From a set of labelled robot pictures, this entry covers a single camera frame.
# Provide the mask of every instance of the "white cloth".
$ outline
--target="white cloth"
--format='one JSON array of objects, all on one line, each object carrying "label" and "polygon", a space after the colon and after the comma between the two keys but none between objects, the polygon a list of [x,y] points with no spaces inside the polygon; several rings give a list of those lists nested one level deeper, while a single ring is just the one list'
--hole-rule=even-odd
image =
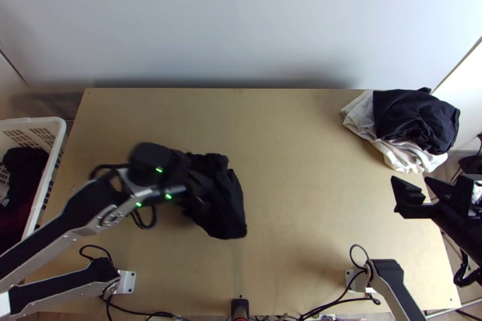
[{"label": "white cloth", "polygon": [[341,109],[343,125],[377,148],[392,169],[401,173],[432,172],[447,159],[447,154],[433,155],[409,140],[382,140],[375,135],[373,90],[366,90]]}]

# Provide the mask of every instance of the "pile of clothes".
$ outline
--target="pile of clothes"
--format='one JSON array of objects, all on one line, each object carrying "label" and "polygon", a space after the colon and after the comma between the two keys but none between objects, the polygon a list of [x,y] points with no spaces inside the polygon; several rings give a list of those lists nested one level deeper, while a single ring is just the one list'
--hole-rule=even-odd
[{"label": "pile of clothes", "polygon": [[341,109],[343,125],[377,148],[402,173],[432,172],[447,159],[460,110],[430,89],[367,90]]},{"label": "pile of clothes", "polygon": [[43,149],[12,148],[2,163],[10,173],[7,196],[0,202],[0,254],[22,238],[49,154]]}]

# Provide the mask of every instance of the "wooden table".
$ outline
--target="wooden table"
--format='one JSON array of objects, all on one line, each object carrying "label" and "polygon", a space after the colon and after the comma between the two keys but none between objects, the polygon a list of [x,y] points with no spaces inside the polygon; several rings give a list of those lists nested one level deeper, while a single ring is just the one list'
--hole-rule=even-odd
[{"label": "wooden table", "polygon": [[[353,243],[372,258],[394,258],[423,309],[460,305],[440,232],[430,220],[393,212],[390,177],[426,192],[420,175],[389,169],[367,141],[342,125],[339,110],[358,90],[87,89],[55,180],[44,221],[54,217],[89,172],[124,163],[138,142],[230,159],[244,192],[248,235],[218,240],[181,215],[158,208],[159,223],[131,219],[84,238],[30,279],[82,269],[87,243],[107,248],[120,269],[137,272],[136,289],[115,303],[135,310],[227,315],[248,298],[252,314],[297,316],[337,298]],[[56,311],[105,312],[95,298]],[[372,302],[330,312],[387,311]]]}]

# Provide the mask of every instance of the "laundry basket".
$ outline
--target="laundry basket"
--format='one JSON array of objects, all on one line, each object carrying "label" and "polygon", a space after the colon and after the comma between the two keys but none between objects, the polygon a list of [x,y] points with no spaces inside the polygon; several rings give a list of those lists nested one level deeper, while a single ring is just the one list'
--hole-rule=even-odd
[{"label": "laundry basket", "polygon": [[42,148],[50,154],[30,209],[22,239],[35,230],[42,205],[46,203],[50,195],[55,173],[63,155],[65,131],[65,120],[55,116],[0,120],[0,202],[8,192],[10,174],[1,160],[9,149],[16,147]]}]

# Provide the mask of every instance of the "white wall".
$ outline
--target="white wall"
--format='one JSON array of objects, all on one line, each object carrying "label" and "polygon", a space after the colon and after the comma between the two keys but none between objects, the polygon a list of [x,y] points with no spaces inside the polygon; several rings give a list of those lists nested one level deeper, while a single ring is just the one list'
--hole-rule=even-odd
[{"label": "white wall", "polygon": [[482,43],[432,93],[460,109],[457,140],[452,150],[477,151],[482,132]]},{"label": "white wall", "polygon": [[0,120],[13,117],[11,97],[25,91],[27,84],[0,54]]},{"label": "white wall", "polygon": [[0,0],[0,46],[33,84],[435,87],[482,35],[480,4]]}]

